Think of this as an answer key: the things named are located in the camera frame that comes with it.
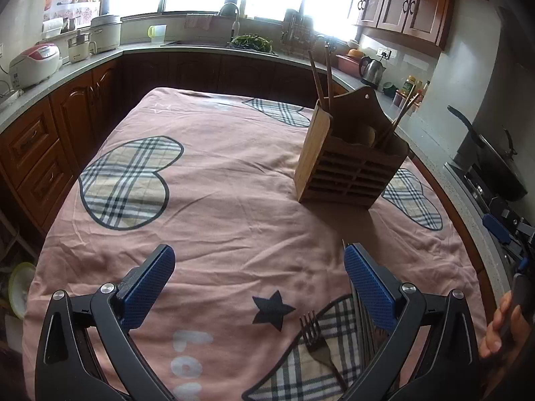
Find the person right hand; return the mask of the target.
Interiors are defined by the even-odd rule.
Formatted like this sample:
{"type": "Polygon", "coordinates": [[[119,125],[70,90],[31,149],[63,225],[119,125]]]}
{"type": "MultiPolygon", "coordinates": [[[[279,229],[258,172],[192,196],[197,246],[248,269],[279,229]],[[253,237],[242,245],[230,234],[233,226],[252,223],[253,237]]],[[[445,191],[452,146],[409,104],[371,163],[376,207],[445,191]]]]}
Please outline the person right hand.
{"type": "Polygon", "coordinates": [[[512,292],[507,291],[480,342],[480,358],[500,355],[511,364],[518,357],[530,331],[530,323],[524,318],[521,306],[512,306],[512,292]]]}

